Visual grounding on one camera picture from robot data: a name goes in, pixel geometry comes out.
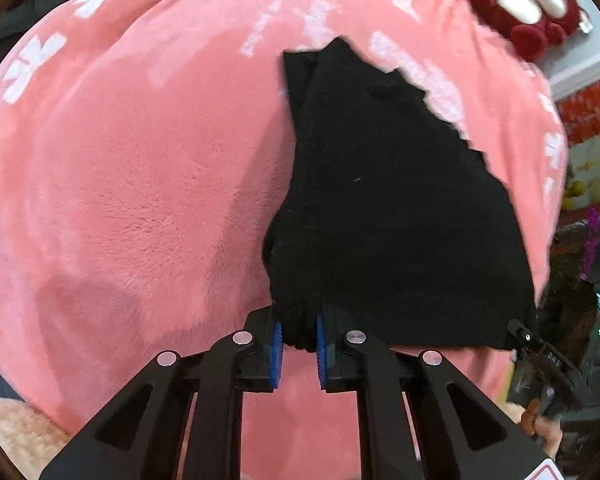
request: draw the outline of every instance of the fleece texture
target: fleece texture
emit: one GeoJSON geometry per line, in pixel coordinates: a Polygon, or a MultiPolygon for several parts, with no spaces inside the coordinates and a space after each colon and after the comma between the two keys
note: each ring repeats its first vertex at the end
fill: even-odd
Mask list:
{"type": "MultiPolygon", "coordinates": [[[[160,351],[269,304],[294,156],[280,53],[338,35],[485,154],[539,295],[566,143],[541,73],[466,0],[72,0],[0,66],[0,373],[28,403],[75,433],[160,351]]],[[[508,352],[445,354],[497,394],[508,352]]],[[[286,352],[280,389],[246,396],[244,475],[355,478],[355,405],[286,352]]]]}
{"type": "Polygon", "coordinates": [[[69,435],[47,416],[14,399],[0,399],[0,446],[27,480],[38,480],[69,435]]]}

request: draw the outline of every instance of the human hand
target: human hand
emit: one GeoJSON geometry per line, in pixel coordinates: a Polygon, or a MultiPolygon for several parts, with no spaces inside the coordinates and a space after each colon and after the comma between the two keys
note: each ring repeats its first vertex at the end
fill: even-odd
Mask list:
{"type": "Polygon", "coordinates": [[[558,448],[562,441],[562,429],[558,422],[553,422],[545,416],[539,415],[540,399],[534,399],[529,403],[522,416],[520,417],[520,428],[528,436],[538,434],[544,438],[542,450],[555,460],[558,448]]]}

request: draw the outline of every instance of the stuffed toy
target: stuffed toy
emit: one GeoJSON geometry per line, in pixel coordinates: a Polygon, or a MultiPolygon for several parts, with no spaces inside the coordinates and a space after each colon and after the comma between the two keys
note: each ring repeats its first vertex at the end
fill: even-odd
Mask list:
{"type": "Polygon", "coordinates": [[[510,40],[518,55],[528,62],[538,60],[549,45],[563,45],[586,18],[576,0],[469,2],[476,14],[510,40]]]}

